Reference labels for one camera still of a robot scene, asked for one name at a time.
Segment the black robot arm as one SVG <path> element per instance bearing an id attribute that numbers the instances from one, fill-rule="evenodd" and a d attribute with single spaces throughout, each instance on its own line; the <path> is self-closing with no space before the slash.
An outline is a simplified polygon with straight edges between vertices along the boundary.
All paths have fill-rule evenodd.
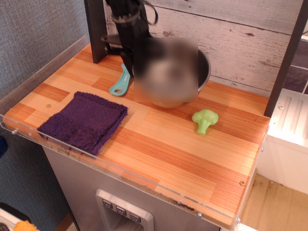
<path id="1" fill-rule="evenodd" d="M 102 35 L 101 40 L 107 44 L 122 46 L 116 51 L 121 56 L 129 74 L 133 76 L 134 40 L 150 38 L 149 24 L 142 0 L 108 0 L 112 11 L 112 20 L 117 28 L 117 35 Z"/>

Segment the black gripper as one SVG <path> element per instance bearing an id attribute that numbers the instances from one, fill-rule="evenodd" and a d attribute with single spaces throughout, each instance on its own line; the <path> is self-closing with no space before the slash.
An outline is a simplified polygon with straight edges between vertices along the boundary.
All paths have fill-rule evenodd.
<path id="1" fill-rule="evenodd" d="M 109 54 L 120 55 L 123 63 L 131 77 L 134 64 L 134 39 L 149 38 L 148 20 L 146 16 L 137 16 L 135 18 L 111 17 L 116 25 L 118 34 L 101 36 L 102 42 L 107 46 Z"/>

